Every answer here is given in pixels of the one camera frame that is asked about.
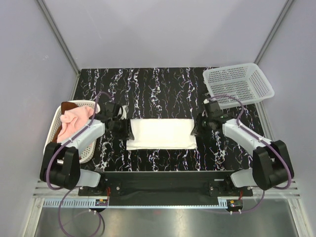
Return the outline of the white towel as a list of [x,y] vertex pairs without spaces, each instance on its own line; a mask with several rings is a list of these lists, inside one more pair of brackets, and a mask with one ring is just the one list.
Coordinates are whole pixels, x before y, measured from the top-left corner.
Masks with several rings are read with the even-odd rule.
[[127,140],[126,149],[132,150],[191,150],[197,147],[191,135],[194,120],[187,118],[132,119],[134,140]]

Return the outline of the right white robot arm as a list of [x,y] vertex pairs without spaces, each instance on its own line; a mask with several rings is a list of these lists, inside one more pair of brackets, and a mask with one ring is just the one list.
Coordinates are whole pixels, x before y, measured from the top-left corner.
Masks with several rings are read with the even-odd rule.
[[252,157],[252,167],[234,171],[224,183],[228,195],[237,195],[243,187],[257,186],[266,191],[271,188],[288,189],[294,178],[294,170],[286,144],[260,136],[243,125],[240,116],[224,113],[216,97],[204,100],[204,112],[199,113],[191,134],[201,137],[212,131],[220,131],[234,140]]

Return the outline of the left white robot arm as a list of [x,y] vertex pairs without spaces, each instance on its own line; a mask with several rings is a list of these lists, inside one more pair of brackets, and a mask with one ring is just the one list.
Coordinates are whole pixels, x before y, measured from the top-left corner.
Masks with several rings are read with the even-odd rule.
[[97,112],[89,106],[65,111],[61,116],[62,135],[44,149],[39,173],[41,181],[53,190],[89,187],[97,196],[107,188],[101,173],[80,167],[80,156],[96,139],[110,132],[121,140],[134,140],[128,107],[108,103]]

